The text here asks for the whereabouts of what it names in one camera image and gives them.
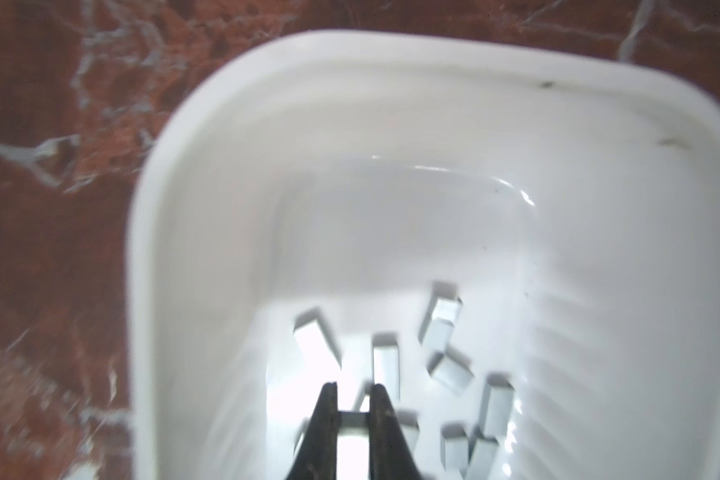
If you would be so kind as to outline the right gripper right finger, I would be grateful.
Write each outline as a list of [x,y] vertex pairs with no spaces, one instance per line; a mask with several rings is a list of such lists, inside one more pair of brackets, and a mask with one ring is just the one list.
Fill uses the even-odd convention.
[[386,388],[373,384],[369,398],[369,478],[421,480]]

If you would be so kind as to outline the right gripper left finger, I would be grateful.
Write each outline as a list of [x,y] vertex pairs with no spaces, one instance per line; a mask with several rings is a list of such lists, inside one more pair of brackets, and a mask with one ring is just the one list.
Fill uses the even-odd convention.
[[286,480],[335,480],[340,426],[338,385],[322,386]]

